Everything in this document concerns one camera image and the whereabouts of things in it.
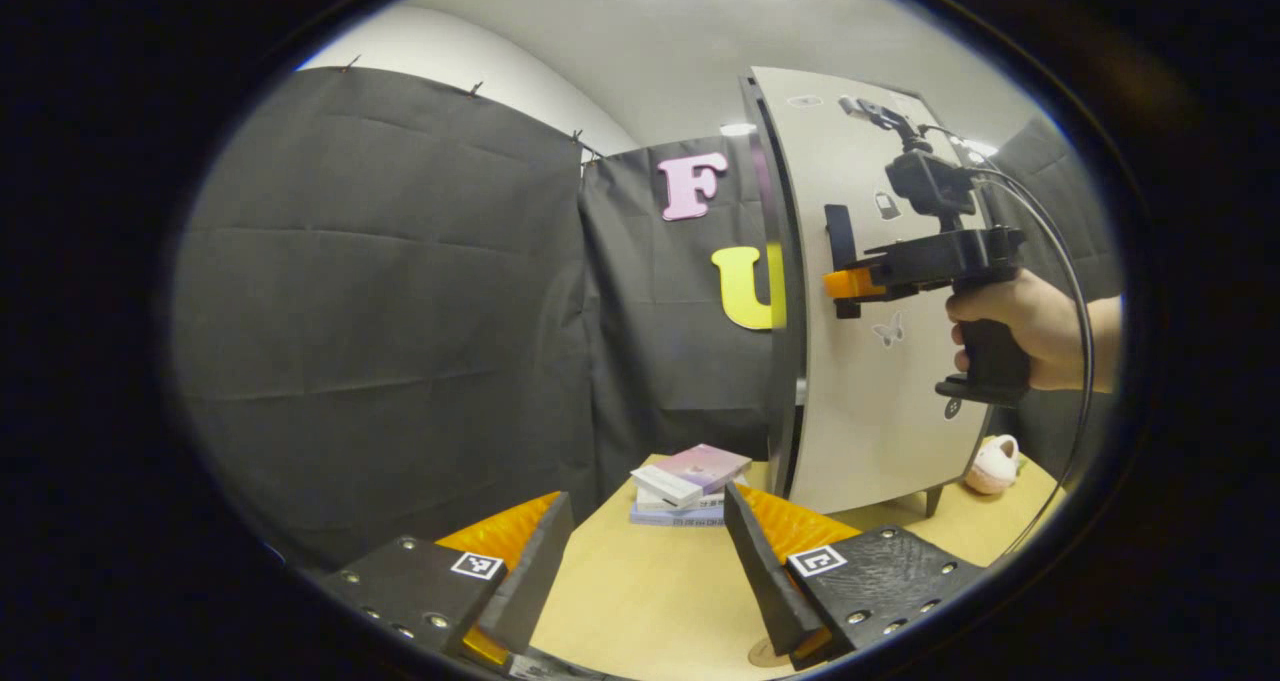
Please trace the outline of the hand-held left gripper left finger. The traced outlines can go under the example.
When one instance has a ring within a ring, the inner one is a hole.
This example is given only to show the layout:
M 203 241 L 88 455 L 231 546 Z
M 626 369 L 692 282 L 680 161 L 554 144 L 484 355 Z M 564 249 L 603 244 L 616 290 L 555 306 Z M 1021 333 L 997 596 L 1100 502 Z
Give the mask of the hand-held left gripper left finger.
M 317 585 L 421 652 L 506 667 L 529 649 L 575 529 L 570 494 L 552 492 L 436 540 L 401 535 Z

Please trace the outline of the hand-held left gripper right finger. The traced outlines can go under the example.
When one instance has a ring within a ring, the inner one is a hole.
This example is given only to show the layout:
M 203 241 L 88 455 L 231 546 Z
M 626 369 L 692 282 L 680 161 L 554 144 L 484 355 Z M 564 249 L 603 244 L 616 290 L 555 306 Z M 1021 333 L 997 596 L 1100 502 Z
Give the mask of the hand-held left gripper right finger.
M 739 483 L 723 498 L 771 650 L 796 671 L 887 643 L 986 571 L 896 525 L 858 530 Z

